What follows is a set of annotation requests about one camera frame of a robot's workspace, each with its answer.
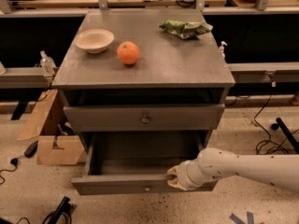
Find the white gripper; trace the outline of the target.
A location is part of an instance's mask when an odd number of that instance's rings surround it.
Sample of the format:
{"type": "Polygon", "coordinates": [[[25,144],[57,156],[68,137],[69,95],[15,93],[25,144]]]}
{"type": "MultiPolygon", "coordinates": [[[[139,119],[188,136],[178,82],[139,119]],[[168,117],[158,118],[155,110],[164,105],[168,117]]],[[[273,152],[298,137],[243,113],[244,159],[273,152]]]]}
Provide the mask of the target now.
{"type": "Polygon", "coordinates": [[[203,173],[196,161],[184,161],[179,166],[175,165],[167,171],[168,175],[176,175],[176,180],[168,180],[167,184],[175,189],[195,190],[204,185],[203,173]]]}

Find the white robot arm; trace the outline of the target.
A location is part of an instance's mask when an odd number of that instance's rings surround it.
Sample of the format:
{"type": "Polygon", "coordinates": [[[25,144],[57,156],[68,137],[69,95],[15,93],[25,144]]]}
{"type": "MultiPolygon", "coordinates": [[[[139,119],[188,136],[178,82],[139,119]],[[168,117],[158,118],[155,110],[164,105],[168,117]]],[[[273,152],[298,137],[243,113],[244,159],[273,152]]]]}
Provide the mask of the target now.
{"type": "Polygon", "coordinates": [[[299,155],[237,155],[207,147],[192,161],[183,161],[167,171],[167,184],[195,190],[207,183],[238,175],[275,188],[299,192],[299,155]]]}

